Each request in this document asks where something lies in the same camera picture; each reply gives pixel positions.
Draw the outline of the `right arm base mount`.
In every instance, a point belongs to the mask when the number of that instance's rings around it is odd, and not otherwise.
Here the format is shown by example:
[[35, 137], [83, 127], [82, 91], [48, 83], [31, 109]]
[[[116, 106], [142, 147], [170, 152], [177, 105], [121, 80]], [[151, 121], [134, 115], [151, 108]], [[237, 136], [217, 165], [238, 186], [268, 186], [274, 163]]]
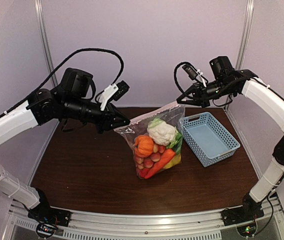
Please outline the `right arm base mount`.
[[264, 216], [262, 208], [246, 213], [243, 206], [225, 208], [220, 212], [223, 224], [235, 226], [237, 233], [244, 238], [251, 238], [258, 231], [257, 219]]

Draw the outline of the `yellow toy bell pepper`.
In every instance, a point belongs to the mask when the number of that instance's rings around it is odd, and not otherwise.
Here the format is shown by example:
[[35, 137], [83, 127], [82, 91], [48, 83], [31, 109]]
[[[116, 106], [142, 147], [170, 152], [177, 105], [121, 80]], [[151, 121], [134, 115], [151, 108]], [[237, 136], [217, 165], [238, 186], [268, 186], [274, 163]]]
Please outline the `yellow toy bell pepper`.
[[166, 169], [170, 169], [170, 168], [174, 167], [175, 165], [180, 164], [181, 159], [182, 159], [181, 154], [175, 155], [175, 156], [170, 160], [170, 162], [168, 162], [168, 163], [163, 167], [163, 169], [165, 169], [165, 170], [166, 170]]

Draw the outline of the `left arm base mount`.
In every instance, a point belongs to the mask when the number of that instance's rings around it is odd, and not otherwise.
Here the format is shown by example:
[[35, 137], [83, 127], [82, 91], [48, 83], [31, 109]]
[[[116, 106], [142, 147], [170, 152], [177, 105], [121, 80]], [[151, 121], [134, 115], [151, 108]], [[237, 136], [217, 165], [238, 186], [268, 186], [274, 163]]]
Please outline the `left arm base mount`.
[[40, 199], [39, 204], [34, 208], [23, 206], [27, 210], [27, 216], [37, 222], [35, 233], [41, 239], [52, 237], [59, 227], [69, 226], [71, 212], [51, 207], [46, 198]]

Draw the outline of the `clear polka dot zip bag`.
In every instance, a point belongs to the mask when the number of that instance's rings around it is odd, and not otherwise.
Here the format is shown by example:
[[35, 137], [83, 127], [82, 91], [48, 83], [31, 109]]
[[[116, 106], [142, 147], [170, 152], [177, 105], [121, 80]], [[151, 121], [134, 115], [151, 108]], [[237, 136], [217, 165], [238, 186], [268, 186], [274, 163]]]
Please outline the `clear polka dot zip bag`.
[[114, 130], [132, 150], [137, 177], [150, 179], [181, 163], [184, 117], [185, 107], [172, 102]]

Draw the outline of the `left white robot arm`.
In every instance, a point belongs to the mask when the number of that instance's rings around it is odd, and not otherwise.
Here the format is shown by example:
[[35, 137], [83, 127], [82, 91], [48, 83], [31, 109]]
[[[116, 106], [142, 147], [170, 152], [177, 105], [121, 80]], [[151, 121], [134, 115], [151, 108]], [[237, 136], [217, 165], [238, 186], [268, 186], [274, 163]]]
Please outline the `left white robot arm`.
[[[83, 125], [92, 123], [100, 134], [126, 126], [130, 123], [129, 119], [111, 102], [119, 100], [129, 88], [125, 81], [112, 83], [94, 103], [90, 98], [85, 98], [89, 89], [96, 91], [93, 75], [76, 68], [67, 68], [57, 87], [52, 90], [37, 90], [12, 111], [0, 117], [0, 145], [53, 119], [73, 119]], [[54, 218], [54, 211], [45, 194], [20, 182], [1, 165], [0, 191], [33, 210], [43, 222]]]

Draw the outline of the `orange toy pumpkin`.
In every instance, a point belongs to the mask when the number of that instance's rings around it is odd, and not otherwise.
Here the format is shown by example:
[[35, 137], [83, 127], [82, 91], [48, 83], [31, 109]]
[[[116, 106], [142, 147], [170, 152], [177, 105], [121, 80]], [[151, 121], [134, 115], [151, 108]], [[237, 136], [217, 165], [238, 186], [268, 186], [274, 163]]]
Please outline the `orange toy pumpkin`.
[[134, 153], [141, 158], [147, 158], [154, 152], [154, 141], [147, 135], [139, 135], [134, 146]]

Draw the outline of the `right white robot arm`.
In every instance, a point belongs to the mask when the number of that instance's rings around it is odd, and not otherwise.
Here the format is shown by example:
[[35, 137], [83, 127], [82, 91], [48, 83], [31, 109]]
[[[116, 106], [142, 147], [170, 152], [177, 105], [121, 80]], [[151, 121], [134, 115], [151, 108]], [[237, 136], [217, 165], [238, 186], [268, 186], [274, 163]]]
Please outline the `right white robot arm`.
[[213, 81], [188, 61], [175, 66], [173, 79], [180, 91], [176, 99], [179, 104], [206, 108], [224, 96], [243, 96], [268, 115], [282, 133], [264, 173], [242, 199], [238, 216], [248, 221], [284, 179], [284, 98], [251, 70], [235, 69], [227, 56], [218, 56], [209, 65]]

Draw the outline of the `orange toy carrot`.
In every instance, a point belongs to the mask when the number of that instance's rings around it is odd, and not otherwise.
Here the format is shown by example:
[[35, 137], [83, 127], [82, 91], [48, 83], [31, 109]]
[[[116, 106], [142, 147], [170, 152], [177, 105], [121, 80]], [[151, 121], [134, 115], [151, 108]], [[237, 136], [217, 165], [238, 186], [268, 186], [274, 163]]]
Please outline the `orange toy carrot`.
[[158, 174], [159, 172], [162, 172], [163, 167], [170, 162], [170, 160], [176, 156], [181, 154], [181, 148], [183, 143], [183, 136], [180, 132], [175, 137], [175, 140], [170, 143], [168, 146], [166, 146], [166, 149], [164, 153], [161, 155], [160, 160], [155, 163], [155, 165], [150, 169], [147, 170], [144, 169], [142, 172], [139, 172], [139, 177], [142, 179], [150, 179], [154, 175]]

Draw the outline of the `toy cabbage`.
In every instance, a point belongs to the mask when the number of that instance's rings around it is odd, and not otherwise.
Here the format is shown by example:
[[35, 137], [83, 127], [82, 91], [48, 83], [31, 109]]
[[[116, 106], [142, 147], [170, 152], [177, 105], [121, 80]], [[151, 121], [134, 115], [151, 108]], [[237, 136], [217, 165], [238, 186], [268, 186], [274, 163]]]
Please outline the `toy cabbage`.
[[166, 121], [155, 118], [148, 123], [147, 133], [156, 144], [168, 146], [175, 140], [178, 130], [175, 126], [168, 124]]

